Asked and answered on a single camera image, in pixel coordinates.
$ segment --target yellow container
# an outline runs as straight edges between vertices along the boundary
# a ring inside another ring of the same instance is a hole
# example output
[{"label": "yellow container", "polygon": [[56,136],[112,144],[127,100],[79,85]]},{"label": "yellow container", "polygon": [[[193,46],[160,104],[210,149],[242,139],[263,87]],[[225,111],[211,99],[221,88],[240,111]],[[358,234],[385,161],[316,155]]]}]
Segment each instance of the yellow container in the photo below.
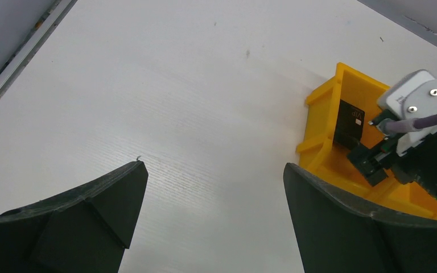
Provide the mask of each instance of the yellow container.
[{"label": "yellow container", "polygon": [[[346,158],[348,150],[333,143],[339,111],[344,100],[365,112],[364,121],[376,117],[381,109],[376,100],[388,89],[353,68],[338,63],[336,75],[315,89],[306,99],[309,106],[304,142],[297,146],[299,165],[324,181],[390,209],[437,220],[437,201],[416,182],[402,185],[393,174],[371,187]],[[364,126],[361,143],[372,148],[382,134],[374,126]]]}]

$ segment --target cable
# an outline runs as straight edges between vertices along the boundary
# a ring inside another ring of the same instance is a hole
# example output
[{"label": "cable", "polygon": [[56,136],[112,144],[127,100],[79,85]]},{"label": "cable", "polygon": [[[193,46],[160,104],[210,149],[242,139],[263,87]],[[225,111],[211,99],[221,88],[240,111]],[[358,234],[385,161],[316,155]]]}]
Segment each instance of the cable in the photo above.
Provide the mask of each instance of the cable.
[{"label": "cable", "polygon": [[426,118],[412,118],[404,121],[386,122],[384,132],[388,134],[409,133],[437,125],[437,114]]}]

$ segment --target white table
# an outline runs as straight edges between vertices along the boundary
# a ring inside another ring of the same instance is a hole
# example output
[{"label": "white table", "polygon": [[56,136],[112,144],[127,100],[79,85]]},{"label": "white table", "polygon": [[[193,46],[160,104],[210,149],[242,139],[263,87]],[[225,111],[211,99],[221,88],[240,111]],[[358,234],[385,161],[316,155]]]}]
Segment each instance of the white table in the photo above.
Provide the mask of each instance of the white table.
[{"label": "white table", "polygon": [[355,0],[79,0],[0,101],[0,213],[141,155],[120,272],[301,272],[282,171],[338,61],[437,75],[437,48]]}]

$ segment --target yellow plastic bin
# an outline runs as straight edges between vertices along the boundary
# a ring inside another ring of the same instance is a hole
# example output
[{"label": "yellow plastic bin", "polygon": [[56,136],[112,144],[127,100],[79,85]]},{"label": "yellow plastic bin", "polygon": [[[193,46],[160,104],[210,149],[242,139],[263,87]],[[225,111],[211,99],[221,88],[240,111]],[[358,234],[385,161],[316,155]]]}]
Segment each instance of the yellow plastic bin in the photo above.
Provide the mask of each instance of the yellow plastic bin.
[{"label": "yellow plastic bin", "polygon": [[[306,99],[309,106],[304,142],[297,146],[299,165],[324,181],[390,209],[437,220],[437,201],[417,183],[402,185],[393,174],[371,187],[346,158],[346,148],[333,143],[339,111],[344,100],[365,112],[370,121],[381,109],[376,100],[389,87],[338,63],[336,75],[315,89]],[[364,126],[361,143],[372,148],[382,139],[374,127]]]}]

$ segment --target silver bolt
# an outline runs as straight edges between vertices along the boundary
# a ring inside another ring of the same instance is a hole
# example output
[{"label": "silver bolt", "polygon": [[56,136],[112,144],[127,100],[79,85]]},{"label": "silver bolt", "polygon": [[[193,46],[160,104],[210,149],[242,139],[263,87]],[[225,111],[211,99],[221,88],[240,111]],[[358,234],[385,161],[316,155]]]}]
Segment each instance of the silver bolt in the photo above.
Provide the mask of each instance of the silver bolt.
[{"label": "silver bolt", "polygon": [[432,96],[437,96],[437,89],[432,89],[432,90],[430,91],[430,95],[432,95]]},{"label": "silver bolt", "polygon": [[418,108],[417,108],[416,106],[410,106],[410,107],[408,107],[408,112],[410,112],[410,113],[414,113],[414,112],[416,112],[416,111],[418,111]]}]

